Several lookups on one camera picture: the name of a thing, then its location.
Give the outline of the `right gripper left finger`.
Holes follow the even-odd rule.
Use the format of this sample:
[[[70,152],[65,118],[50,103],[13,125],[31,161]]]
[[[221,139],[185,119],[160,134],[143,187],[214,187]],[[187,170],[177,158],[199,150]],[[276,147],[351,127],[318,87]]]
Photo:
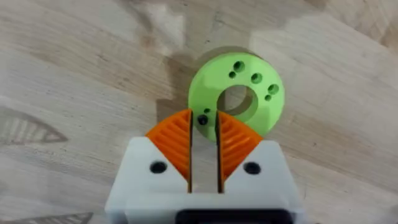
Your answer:
[[[192,191],[192,111],[131,138],[105,205],[110,223],[175,223],[175,201]]]

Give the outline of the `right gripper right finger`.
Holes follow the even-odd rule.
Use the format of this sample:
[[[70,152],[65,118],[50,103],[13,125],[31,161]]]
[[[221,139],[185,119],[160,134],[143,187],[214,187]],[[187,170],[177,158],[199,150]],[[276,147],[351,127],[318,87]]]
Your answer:
[[[284,153],[235,117],[216,115],[218,192],[227,208],[280,209],[303,223],[303,203]]]

